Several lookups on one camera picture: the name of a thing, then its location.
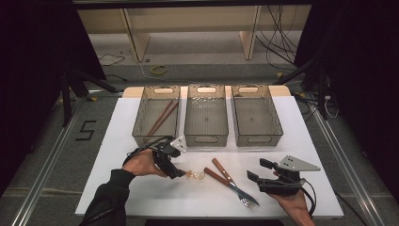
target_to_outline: wooden handle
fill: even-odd
[[[215,172],[213,172],[212,170],[210,170],[209,168],[205,168],[203,169],[203,171],[212,176],[213,178],[217,179],[221,184],[225,185],[225,186],[229,186],[230,183],[228,181],[226,181],[225,179],[223,179],[221,176],[217,175]]]
[[[213,162],[213,163],[215,164],[215,166],[223,173],[223,176],[225,176],[226,179],[227,179],[229,182],[232,182],[232,183],[233,183],[231,176],[226,172],[226,170],[222,167],[222,165],[219,163],[219,161],[217,161],[217,159],[214,158],[214,159],[212,159],[212,162]]]

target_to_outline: gray floor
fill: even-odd
[[[290,35],[292,40],[298,42],[300,32],[291,32]],[[289,70],[277,70],[267,64],[265,50],[258,41],[253,59],[244,60],[238,33],[235,32],[153,34],[145,55],[145,59],[150,62],[144,61],[141,65],[134,63],[129,41],[124,35],[92,35],[90,37],[99,57],[105,54],[125,57],[120,63],[104,66],[106,74],[115,74],[128,80],[122,81],[115,76],[109,76],[107,82],[119,89],[167,83],[187,85],[191,82],[210,81],[226,85],[272,83],[278,79],[278,72],[289,72]],[[120,57],[109,56],[100,61],[107,65],[118,59]],[[285,61],[277,56],[270,56],[270,62],[284,68],[292,68],[289,65],[283,65]],[[150,68],[155,64],[165,65],[168,72],[161,76],[151,75]],[[301,77],[298,77],[287,84],[291,92],[301,91],[300,79]],[[88,87],[99,90],[98,87],[89,83]],[[119,98],[118,95],[111,95],[108,92],[94,92],[90,94],[90,97],[96,97],[96,99],[94,102],[87,100],[83,104],[27,225],[78,225],[81,220],[81,217],[74,214],[74,209],[79,202]],[[301,102],[298,102],[298,107],[301,112],[308,111],[307,106]],[[40,138],[35,143],[35,151],[26,157],[8,190],[0,199],[0,225],[11,225],[29,188],[40,175],[40,170],[45,165],[46,158],[61,133],[62,110],[62,103],[57,102],[40,133]],[[312,114],[310,111],[303,115],[303,119],[306,121],[328,179],[332,187],[366,219],[322,133],[315,118],[316,114],[317,112]],[[88,123],[85,127],[94,130],[94,133],[91,140],[79,141],[78,138],[88,137],[88,134],[79,133],[84,121],[95,121]],[[336,119],[328,118],[328,123],[372,197],[379,215],[383,217],[386,225],[398,225],[399,205],[389,190],[384,187],[369,160],[361,154],[361,147],[345,119],[341,116]],[[318,199],[323,199],[321,193],[317,195]],[[317,225],[361,225],[348,206],[339,201],[345,216],[339,219],[316,219]],[[285,225],[293,225],[289,219],[283,222]],[[145,219],[128,219],[128,225],[139,226],[144,223]]]

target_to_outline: white table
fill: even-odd
[[[246,208],[237,195],[207,175],[197,181],[186,177],[161,178],[157,176],[136,177],[130,184],[130,197],[126,203],[128,216],[143,218],[286,218],[277,202],[259,191],[257,185],[247,178],[250,170],[262,178],[276,178],[271,169],[259,165],[265,158],[279,162],[289,154],[313,165],[320,171],[301,172],[314,187],[317,195],[316,218],[340,218],[343,211],[337,202],[311,137],[301,117],[294,97],[273,97],[284,135],[277,147],[238,148],[235,146],[231,118],[230,98],[227,99],[229,116],[228,145],[224,148],[188,148],[186,153],[172,162],[178,169],[203,171],[205,167],[219,173],[212,163],[216,157],[230,174],[238,187],[254,197],[259,207]],[[121,167],[126,154],[137,145],[132,137],[133,126],[139,106],[139,98],[120,98],[108,125],[103,144],[88,178],[85,190],[76,209],[83,215],[100,184],[106,183],[112,169]],[[186,100],[182,99],[180,134],[184,130]],[[312,194],[308,185],[304,186]]]

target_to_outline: human hand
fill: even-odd
[[[290,216],[296,225],[314,225],[313,220],[308,212],[305,195],[302,190],[299,190],[294,196],[283,197],[280,195],[268,194],[275,199],[279,206]]]
[[[159,168],[155,166],[152,158],[152,150],[147,149],[131,158],[122,167],[123,170],[132,172],[136,176],[145,176],[155,174],[161,177],[167,177]]]

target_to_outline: knife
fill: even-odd
[[[238,195],[240,195],[240,196],[242,196],[242,197],[254,202],[255,204],[259,205],[258,202],[254,198],[252,198],[252,196],[248,195],[245,191],[241,190],[237,186],[234,186],[229,181],[223,179],[221,176],[217,175],[211,169],[205,168],[203,171],[206,174],[208,174],[208,175],[212,176],[213,178],[217,179],[220,183],[222,183],[223,185],[227,186],[228,188],[230,188],[232,191],[234,191]]]

